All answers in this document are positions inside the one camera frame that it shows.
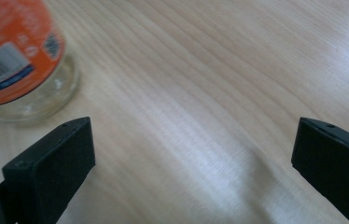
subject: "blue stripe on label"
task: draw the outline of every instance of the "blue stripe on label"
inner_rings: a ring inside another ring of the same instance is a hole
[[[12,84],[18,82],[19,80],[23,79],[27,75],[29,75],[31,72],[33,72],[34,68],[31,64],[24,67],[22,70],[20,70],[19,73],[15,74],[12,77],[9,77],[8,79],[5,79],[0,82],[0,90],[5,89]]]

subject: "jar label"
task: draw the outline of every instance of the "jar label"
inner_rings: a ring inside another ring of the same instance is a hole
[[[41,0],[0,0],[0,105],[41,85],[64,43]]]

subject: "white barcode panel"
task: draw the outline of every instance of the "white barcode panel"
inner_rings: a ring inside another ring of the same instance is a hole
[[[28,64],[29,61],[12,43],[0,47],[0,81],[16,74]]]

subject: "wood grain surface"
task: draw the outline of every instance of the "wood grain surface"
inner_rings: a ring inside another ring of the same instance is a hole
[[[349,0],[48,0],[81,72],[60,112],[0,123],[1,167],[91,117],[60,224],[349,223],[292,168],[300,117],[349,131]]]

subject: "tabletop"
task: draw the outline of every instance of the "tabletop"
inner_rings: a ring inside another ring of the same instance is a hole
[[[0,123],[1,167],[91,117],[97,165],[58,223],[349,223],[290,159],[300,117],[349,132],[349,0],[48,0],[80,85]]]

